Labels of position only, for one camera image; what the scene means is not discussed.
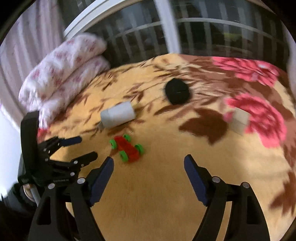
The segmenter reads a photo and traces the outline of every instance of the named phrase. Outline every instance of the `red toy car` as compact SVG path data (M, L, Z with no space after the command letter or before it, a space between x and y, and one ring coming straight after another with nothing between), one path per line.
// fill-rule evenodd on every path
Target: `red toy car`
M110 140L112 149L119 149L119 155L123 162L136 161L144 153L144 149L140 144L133 147L130 141L131 137L129 135L116 136Z

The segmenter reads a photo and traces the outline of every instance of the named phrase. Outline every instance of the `floral blanket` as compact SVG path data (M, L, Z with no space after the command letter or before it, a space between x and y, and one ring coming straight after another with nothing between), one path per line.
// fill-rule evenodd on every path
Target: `floral blanket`
M164 86L182 78L192 96L170 105ZM71 160L96 151L86 176L110 155L114 173L101 201L92 208L106 240L192 240L206 208L198 202L184 171L192 154L198 165L227 183L249 182L264 212L272 241L279 241L295 218L296 119L287 74L254 60L168 54L111 69L96 77L49 133L83 142L53 156ZM137 118L110 130L96 128L100 112L130 100ZM244 135L228 121L238 107L250 113ZM145 154L123 163L109 140L129 134ZM217 240L223 240L227 204Z

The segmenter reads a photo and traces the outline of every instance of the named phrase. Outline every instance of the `robotic arm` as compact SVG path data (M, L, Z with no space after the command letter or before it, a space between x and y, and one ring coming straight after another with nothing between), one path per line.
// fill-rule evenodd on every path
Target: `robotic arm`
M105 241L90 208L100 201L114 169L113 159L107 157L100 168L93 169L86 178L78 178L81 167L96 160L97 153L70 162L51 160L60 147L80 143L82 138L53 137L37 144L38 116L38 112L28 113L21 122L18 181L22 185L34 184L35 200L41 197L28 240L74 241L65 204L71 202L81 240ZM225 241L270 241L262 209L248 183L237 186L212 177L191 155L185 157L184 168L198 200L207 207L192 241L217 239L226 202L232 202L232 207Z

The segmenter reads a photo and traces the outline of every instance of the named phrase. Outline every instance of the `black round object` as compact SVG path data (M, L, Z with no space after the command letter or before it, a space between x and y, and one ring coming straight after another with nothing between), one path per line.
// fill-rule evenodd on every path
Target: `black round object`
M172 79L165 85L165 95L171 104L184 104L190 98L189 87L181 79Z

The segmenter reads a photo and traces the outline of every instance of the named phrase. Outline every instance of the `window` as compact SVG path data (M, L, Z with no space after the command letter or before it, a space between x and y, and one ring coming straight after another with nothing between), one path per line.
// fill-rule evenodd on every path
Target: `window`
M246 0L170 0L182 53L260 59L285 70L279 18Z
M280 19L247 0L59 0L70 38L88 31L108 44L111 66L157 55L251 58L286 69Z
M112 67L168 53L153 0L125 7L96 23L87 32L107 41L104 55Z

